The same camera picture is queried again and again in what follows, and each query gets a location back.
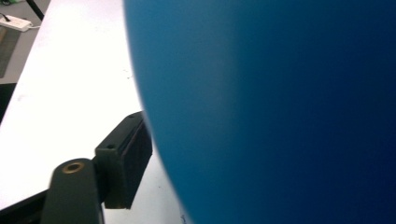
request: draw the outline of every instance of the blue curved surface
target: blue curved surface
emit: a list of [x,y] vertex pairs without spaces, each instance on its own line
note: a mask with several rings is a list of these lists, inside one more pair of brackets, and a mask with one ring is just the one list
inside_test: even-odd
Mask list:
[[125,1],[195,223],[396,223],[396,2]]

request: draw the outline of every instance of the dark floor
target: dark floor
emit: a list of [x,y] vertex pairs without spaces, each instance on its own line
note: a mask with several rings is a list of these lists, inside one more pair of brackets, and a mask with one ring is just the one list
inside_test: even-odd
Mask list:
[[11,98],[16,85],[16,83],[0,85],[0,124],[3,120],[4,114],[6,113],[9,99]]

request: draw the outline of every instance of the white tabletop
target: white tabletop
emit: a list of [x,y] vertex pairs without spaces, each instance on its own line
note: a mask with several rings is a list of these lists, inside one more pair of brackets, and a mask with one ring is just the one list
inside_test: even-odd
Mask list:
[[[49,186],[62,162],[92,158],[127,115],[141,110],[122,1],[52,0],[0,128],[0,209]],[[157,151],[132,210],[106,223],[181,223]]]

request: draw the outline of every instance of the brass screw hole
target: brass screw hole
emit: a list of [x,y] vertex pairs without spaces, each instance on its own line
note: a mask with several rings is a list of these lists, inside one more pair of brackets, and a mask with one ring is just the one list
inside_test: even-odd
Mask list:
[[73,174],[73,173],[76,173],[76,172],[82,170],[83,167],[84,167],[84,163],[82,163],[82,162],[80,162],[80,161],[76,161],[76,162],[67,164],[67,165],[62,169],[62,171],[63,171],[65,174],[68,174],[68,175],[69,175],[69,174]]

